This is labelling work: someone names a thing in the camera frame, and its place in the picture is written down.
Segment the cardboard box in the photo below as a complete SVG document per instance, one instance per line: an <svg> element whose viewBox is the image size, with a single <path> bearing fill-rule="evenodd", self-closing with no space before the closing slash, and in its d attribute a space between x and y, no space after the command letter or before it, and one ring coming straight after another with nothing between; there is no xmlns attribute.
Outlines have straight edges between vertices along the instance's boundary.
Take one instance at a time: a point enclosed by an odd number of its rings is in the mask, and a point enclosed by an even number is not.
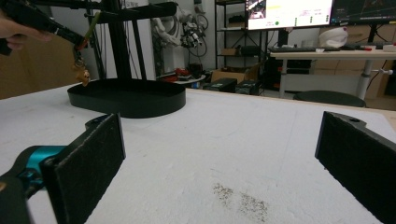
<svg viewBox="0 0 396 224"><path fill-rule="evenodd" d="M241 27L245 28L245 23L244 22L230 22L228 23L227 27Z"/></svg>
<svg viewBox="0 0 396 224"><path fill-rule="evenodd" d="M221 55L236 55L237 49L222 49Z"/></svg>
<svg viewBox="0 0 396 224"><path fill-rule="evenodd" d="M211 81L214 82L223 77L236 78L237 83L240 83L241 81L245 80L245 72L224 72L218 69L213 71Z"/></svg>

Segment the black handle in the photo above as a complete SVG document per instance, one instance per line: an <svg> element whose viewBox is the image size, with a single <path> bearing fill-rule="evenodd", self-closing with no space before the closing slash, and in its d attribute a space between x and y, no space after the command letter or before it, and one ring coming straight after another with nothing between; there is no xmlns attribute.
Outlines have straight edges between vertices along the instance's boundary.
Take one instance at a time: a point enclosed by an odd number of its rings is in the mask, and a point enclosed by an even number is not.
<svg viewBox="0 0 396 224"><path fill-rule="evenodd" d="M0 223L33 223L22 182L16 177L0 176Z"/></svg>
<svg viewBox="0 0 396 224"><path fill-rule="evenodd" d="M4 38L0 38L0 54L3 55L10 55L12 52L12 49L8 47L7 45L7 40Z"/></svg>

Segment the black equipment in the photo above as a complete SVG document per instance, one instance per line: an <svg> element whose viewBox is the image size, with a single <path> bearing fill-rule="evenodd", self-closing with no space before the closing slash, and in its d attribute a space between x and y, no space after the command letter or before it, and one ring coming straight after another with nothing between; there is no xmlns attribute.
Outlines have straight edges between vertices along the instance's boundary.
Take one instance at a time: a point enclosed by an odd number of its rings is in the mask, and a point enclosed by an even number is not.
<svg viewBox="0 0 396 224"><path fill-rule="evenodd" d="M396 223L396 144L365 122L324 112L315 157L383 223Z"/></svg>
<svg viewBox="0 0 396 224"><path fill-rule="evenodd" d="M224 91L235 93L236 78L223 77L211 83L204 85L203 89L207 91Z"/></svg>

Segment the gold object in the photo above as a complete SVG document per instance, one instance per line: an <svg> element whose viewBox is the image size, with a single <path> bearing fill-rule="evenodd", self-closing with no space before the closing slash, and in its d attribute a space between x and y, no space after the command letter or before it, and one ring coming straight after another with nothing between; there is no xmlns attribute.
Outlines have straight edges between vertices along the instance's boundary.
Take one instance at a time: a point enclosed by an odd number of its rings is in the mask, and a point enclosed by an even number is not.
<svg viewBox="0 0 396 224"><path fill-rule="evenodd" d="M78 57L72 66L73 71L76 73L76 80L81 82L83 86L87 86L90 82L90 72L85 68L84 59Z"/></svg>

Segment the desk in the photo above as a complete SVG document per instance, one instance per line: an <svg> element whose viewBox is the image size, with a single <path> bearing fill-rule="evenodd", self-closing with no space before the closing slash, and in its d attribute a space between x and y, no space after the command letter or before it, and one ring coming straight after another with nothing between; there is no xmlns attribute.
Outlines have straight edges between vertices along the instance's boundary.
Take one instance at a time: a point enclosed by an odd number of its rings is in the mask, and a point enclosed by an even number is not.
<svg viewBox="0 0 396 224"><path fill-rule="evenodd" d="M34 145L67 145L101 113L67 88L0 101L0 173ZM323 111L353 116L396 142L375 110L187 90L186 105L121 119L126 159L87 223L379 223L315 159ZM395 119L396 112L387 112ZM55 223L47 192L29 200Z"/></svg>
<svg viewBox="0 0 396 224"><path fill-rule="evenodd" d="M341 50L341 51L328 51L322 53L316 52L293 52L293 53L271 53L271 57L275 57L278 60L283 60L282 65L282 73L280 78L280 90L279 96L283 98L285 94L285 90L288 88L287 84L287 65L288 60L365 60L366 63L364 65L364 71L361 74L359 82L357 83L354 80L354 77L345 77L343 81L347 82L346 84L355 87L355 92L359 98L364 100L364 96L366 94L367 87L370 82L371 71L373 60L395 60L396 59L396 52L384 52L382 49L376 49L373 51L364 51L364 50ZM308 82L308 80L312 80L313 78L321 78L322 85L319 89L316 90L325 90L323 88L327 88L329 86L329 82L327 79L323 79L327 76L307 76L307 75L294 75L295 80L301 79L303 83Z"/></svg>

